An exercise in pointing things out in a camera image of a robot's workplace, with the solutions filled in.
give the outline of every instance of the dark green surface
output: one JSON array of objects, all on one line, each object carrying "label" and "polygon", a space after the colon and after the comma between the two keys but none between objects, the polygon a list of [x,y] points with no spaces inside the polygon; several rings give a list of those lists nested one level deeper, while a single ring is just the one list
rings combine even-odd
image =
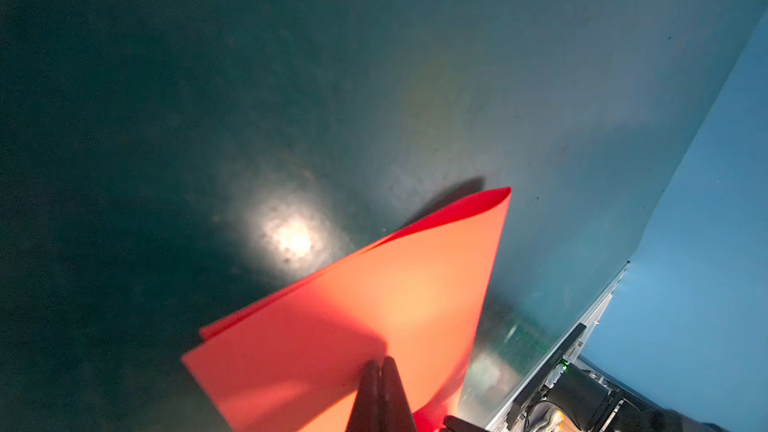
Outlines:
[{"label": "dark green surface", "polygon": [[492,292],[553,341],[765,4],[0,0],[0,428],[225,430],[197,328],[471,178],[513,186]]}]

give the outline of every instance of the cable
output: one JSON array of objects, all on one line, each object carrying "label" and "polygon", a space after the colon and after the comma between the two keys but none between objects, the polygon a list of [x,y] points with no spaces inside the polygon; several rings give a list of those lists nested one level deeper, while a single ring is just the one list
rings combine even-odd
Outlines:
[{"label": "cable", "polygon": [[552,402],[551,400],[541,399],[538,402],[533,402],[531,405],[528,406],[527,409],[525,409],[525,422],[523,422],[523,432],[526,432],[528,430],[528,419],[531,417],[531,412],[533,412],[534,408],[544,403],[553,405],[554,408],[560,410],[560,413],[562,415],[567,417],[571,422],[574,423],[576,427],[581,429],[581,427],[579,427],[578,424],[576,423],[576,420],[574,420],[574,418],[572,418],[570,415],[563,412],[562,408],[560,408],[559,405],[557,405],[555,402]]}]

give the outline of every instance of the blue wall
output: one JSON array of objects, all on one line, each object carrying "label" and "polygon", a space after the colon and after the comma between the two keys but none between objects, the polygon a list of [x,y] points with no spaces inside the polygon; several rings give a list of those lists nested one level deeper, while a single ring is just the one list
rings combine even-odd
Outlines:
[{"label": "blue wall", "polygon": [[586,357],[659,405],[768,421],[768,14],[651,218]]}]

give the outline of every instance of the orange paper sheet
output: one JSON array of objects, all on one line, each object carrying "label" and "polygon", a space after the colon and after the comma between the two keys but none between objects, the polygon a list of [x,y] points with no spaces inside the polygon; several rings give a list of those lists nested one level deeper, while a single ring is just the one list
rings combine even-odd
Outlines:
[{"label": "orange paper sheet", "polygon": [[456,201],[200,330],[182,357],[236,432],[342,432],[391,355],[419,432],[455,414],[510,188]]}]

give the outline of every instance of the folded paper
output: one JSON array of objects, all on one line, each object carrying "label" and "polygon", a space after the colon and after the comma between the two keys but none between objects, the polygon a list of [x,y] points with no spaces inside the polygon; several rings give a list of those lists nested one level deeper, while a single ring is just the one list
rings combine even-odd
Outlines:
[{"label": "folded paper", "polygon": [[397,360],[419,432],[455,414],[512,190],[454,202],[200,330],[182,357],[236,432],[341,432]]}]

